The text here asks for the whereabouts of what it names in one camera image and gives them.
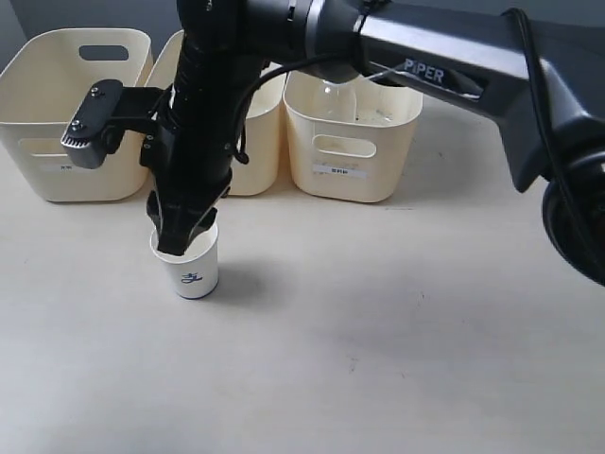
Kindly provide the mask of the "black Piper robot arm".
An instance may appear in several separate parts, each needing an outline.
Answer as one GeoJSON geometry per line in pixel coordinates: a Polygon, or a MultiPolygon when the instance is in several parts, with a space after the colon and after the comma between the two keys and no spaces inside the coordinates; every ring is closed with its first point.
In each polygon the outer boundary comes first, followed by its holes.
{"type": "Polygon", "coordinates": [[[499,130],[514,187],[548,183],[543,223],[577,271],[604,280],[604,32],[393,1],[180,1],[183,40],[159,100],[147,213],[180,256],[213,224],[232,163],[246,163],[253,94],[300,71],[409,87],[499,130]]]}

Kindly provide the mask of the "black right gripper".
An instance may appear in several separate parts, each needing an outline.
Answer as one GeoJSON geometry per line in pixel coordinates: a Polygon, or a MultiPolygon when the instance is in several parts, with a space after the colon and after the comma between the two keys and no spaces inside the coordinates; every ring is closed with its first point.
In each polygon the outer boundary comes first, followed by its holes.
{"type": "Polygon", "coordinates": [[[258,54],[246,44],[181,44],[158,107],[154,145],[141,155],[154,179],[147,216],[160,252],[183,256],[215,224],[214,205],[230,186],[242,131],[238,103],[257,78],[258,54]],[[208,212],[195,225],[189,211],[208,212]]]}

